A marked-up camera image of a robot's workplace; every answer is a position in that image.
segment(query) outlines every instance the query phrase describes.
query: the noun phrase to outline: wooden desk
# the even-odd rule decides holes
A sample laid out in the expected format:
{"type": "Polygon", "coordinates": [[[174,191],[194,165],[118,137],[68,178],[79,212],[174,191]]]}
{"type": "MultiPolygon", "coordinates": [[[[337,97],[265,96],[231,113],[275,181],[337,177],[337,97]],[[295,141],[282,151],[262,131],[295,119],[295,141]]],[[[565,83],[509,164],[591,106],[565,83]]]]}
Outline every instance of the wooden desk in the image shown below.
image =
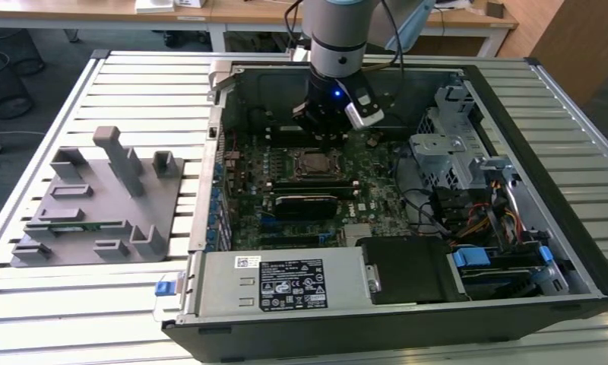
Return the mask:
{"type": "MultiPolygon", "coordinates": [[[[0,27],[207,30],[214,51],[226,52],[227,31],[283,32],[287,8],[266,0],[208,0],[204,8],[135,14],[135,0],[0,0],[0,27]]],[[[443,22],[441,14],[431,15],[422,35],[485,38],[478,56],[495,56],[517,26],[511,15],[497,19],[470,11],[445,11],[443,22]]]]}
{"type": "MultiPolygon", "coordinates": [[[[285,31],[285,11],[289,7],[286,3],[269,0],[215,0],[210,21],[218,29],[212,37],[227,31],[285,31]]],[[[443,12],[443,21],[441,13],[431,14],[422,36],[485,38],[478,56],[495,57],[509,31],[517,27],[518,22],[509,12],[505,19],[498,19],[467,10],[454,10],[443,12]]]]}

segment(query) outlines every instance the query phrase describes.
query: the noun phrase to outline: sticker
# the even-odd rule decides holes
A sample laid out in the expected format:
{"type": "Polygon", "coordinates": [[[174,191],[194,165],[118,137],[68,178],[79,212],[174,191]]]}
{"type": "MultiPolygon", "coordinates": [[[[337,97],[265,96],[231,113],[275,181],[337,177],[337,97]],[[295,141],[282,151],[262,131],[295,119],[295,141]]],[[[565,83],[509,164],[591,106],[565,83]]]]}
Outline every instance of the sticker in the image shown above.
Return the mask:
{"type": "Polygon", "coordinates": [[[179,17],[179,21],[206,21],[204,17],[179,17]]]}
{"type": "Polygon", "coordinates": [[[259,268],[262,256],[236,256],[235,268],[259,268]]]}
{"type": "Polygon", "coordinates": [[[261,263],[261,308],[265,312],[327,308],[322,259],[261,263]]]}

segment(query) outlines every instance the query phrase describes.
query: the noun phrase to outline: aluminum extrusion table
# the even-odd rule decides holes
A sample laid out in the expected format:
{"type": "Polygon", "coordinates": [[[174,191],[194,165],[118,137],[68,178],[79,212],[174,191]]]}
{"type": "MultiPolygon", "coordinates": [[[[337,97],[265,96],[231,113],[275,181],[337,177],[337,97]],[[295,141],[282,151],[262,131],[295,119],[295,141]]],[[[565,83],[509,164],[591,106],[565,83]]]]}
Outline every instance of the aluminum extrusion table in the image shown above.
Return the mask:
{"type": "MultiPolygon", "coordinates": [[[[210,118],[214,59],[286,61],[275,54],[112,52],[92,59],[0,214],[0,363],[195,364],[160,331],[175,317],[176,297],[154,296],[155,282],[187,266],[200,159],[210,118]],[[12,268],[14,242],[36,212],[59,147],[92,146],[99,125],[116,125],[139,157],[171,150],[187,159],[166,262],[12,268]]],[[[386,58],[369,57],[370,62],[386,58]]],[[[510,111],[575,212],[608,258],[608,141],[541,66],[521,59],[407,57],[407,62],[473,63],[510,111]]],[[[497,149],[501,145],[489,130],[497,149]]],[[[608,363],[608,313],[562,322],[521,341],[382,351],[279,363],[386,364],[608,363]]]]}

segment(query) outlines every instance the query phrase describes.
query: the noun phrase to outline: cardboard box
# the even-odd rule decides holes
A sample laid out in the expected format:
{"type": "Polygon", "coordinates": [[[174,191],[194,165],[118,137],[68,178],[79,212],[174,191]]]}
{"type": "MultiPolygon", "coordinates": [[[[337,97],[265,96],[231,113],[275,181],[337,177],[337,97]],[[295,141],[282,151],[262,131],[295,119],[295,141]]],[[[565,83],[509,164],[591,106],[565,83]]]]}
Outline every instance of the cardboard box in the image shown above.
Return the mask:
{"type": "Polygon", "coordinates": [[[207,0],[175,0],[178,6],[188,6],[190,8],[203,8],[207,0]]]}

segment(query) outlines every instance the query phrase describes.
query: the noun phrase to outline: black plastic cover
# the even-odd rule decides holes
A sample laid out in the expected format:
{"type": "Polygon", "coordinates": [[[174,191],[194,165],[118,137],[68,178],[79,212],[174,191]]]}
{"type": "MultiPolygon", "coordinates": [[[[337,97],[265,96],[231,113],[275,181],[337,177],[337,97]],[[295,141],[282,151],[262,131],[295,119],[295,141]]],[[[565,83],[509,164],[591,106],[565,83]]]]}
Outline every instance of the black plastic cover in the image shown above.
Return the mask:
{"type": "Polygon", "coordinates": [[[458,292],[447,254],[437,237],[393,236],[358,240],[366,264],[377,267],[382,290],[374,304],[445,303],[467,298],[458,292]]]}

